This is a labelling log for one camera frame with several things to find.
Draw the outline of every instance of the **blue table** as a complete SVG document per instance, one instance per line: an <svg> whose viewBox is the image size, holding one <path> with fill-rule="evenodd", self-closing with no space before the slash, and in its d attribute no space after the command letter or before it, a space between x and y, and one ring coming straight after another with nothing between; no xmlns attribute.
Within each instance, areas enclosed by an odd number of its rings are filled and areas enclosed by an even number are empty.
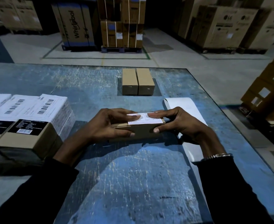
<svg viewBox="0 0 274 224"><path fill-rule="evenodd" d="M0 93L67 96L77 120L72 132L101 108L150 112L164 109L164 98L190 97L274 217L274 173L186 69L151 68L157 84L154 96L122 96L121 70L0 64ZM190 163L172 134L149 141L94 145L76 168L80 173L55 223L212 221ZM13 183L10 178L3 188Z"/></svg>

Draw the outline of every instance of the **stacked pallet of boxes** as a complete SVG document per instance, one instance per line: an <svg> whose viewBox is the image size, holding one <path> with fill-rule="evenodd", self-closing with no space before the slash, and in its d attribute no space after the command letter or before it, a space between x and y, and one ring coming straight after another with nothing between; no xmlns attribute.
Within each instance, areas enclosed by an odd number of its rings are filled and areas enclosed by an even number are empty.
<svg viewBox="0 0 274 224"><path fill-rule="evenodd" d="M142 48L146 0L98 0L104 48Z"/></svg>
<svg viewBox="0 0 274 224"><path fill-rule="evenodd" d="M241 98L243 106L274 123L274 60Z"/></svg>
<svg viewBox="0 0 274 224"><path fill-rule="evenodd" d="M40 165L75 123L67 97L0 94L0 170Z"/></svg>
<svg viewBox="0 0 274 224"><path fill-rule="evenodd" d="M244 0L242 7L258 12L238 52L263 54L274 43L274 0Z"/></svg>
<svg viewBox="0 0 274 224"><path fill-rule="evenodd" d="M45 34L57 32L50 4L43 0L37 0L34 4L33 1L0 0L0 19L4 26L15 31L43 31Z"/></svg>
<svg viewBox="0 0 274 224"><path fill-rule="evenodd" d="M96 0L51 0L64 50L96 48L101 41Z"/></svg>
<svg viewBox="0 0 274 224"><path fill-rule="evenodd" d="M190 40L202 49L235 52L256 13L256 9L200 6Z"/></svg>

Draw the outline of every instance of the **hand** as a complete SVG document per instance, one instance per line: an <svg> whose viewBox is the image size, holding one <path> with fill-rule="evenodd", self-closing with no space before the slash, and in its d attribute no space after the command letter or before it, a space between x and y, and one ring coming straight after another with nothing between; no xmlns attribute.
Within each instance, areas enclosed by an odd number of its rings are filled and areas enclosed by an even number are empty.
<svg viewBox="0 0 274 224"><path fill-rule="evenodd" d="M111 124L116 121L134 121L139 119L140 115L127 115L134 113L136 112L123 108L101 109L84 127L65 140L53 158L72 166L83 152L82 147L86 145L113 138L135 136L131 131L115 129Z"/></svg>
<svg viewBox="0 0 274 224"><path fill-rule="evenodd" d="M226 153L216 133L181 107L167 111L160 110L148 113L147 115L151 118L167 117L172 120L169 123L154 128L154 133L174 130L188 135L192 140L199 143L205 158L215 154Z"/></svg>

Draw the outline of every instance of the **warehouse floor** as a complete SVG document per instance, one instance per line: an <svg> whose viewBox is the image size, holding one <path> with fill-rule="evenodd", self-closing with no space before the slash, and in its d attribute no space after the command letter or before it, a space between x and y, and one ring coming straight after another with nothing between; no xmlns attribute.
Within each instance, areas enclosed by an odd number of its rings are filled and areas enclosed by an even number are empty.
<svg viewBox="0 0 274 224"><path fill-rule="evenodd" d="M147 29L142 54L103 54L63 51L58 33L0 38L15 63L187 68L274 171L274 145L227 108L241 104L242 95L274 58L274 45L265 55L202 55L159 29Z"/></svg>

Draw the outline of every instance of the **gray floor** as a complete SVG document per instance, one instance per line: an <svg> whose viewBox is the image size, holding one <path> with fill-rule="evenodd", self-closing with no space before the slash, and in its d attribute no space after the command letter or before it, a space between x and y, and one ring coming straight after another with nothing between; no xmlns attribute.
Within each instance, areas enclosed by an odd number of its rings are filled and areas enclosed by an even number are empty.
<svg viewBox="0 0 274 224"><path fill-rule="evenodd" d="M142 54L63 51L59 34L7 34L1 40L15 63L187 68L221 107L240 104L248 87L274 58L274 45L265 55L202 55L159 29L144 31ZM223 111L274 171L274 145L235 110Z"/></svg>

